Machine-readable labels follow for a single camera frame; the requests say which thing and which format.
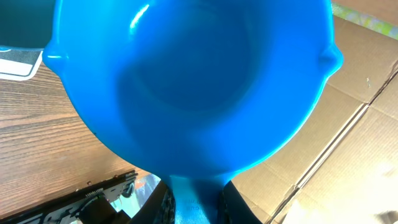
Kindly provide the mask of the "white digital kitchen scale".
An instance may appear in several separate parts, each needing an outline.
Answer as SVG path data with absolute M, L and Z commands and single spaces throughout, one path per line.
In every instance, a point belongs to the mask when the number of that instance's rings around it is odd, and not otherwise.
M 42 51 L 1 47 L 1 79 L 25 81 L 31 79 L 42 63 Z

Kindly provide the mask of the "blue plastic measuring scoop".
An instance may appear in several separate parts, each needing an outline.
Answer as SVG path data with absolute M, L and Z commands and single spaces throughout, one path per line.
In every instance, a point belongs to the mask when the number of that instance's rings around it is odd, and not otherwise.
M 300 130 L 342 66 L 327 0 L 64 0 L 44 63 L 93 134 L 216 223 L 240 172 Z

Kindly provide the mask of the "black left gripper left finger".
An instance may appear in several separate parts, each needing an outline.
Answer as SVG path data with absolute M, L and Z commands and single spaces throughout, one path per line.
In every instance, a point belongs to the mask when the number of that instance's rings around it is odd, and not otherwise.
M 129 224 L 174 224 L 175 198 L 161 180 L 144 206 L 131 218 Z

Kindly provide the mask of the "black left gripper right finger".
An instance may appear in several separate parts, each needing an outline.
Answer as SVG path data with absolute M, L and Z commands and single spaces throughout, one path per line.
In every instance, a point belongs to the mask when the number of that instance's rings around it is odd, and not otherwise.
M 219 194 L 217 224 L 262 224 L 232 181 L 229 181 Z

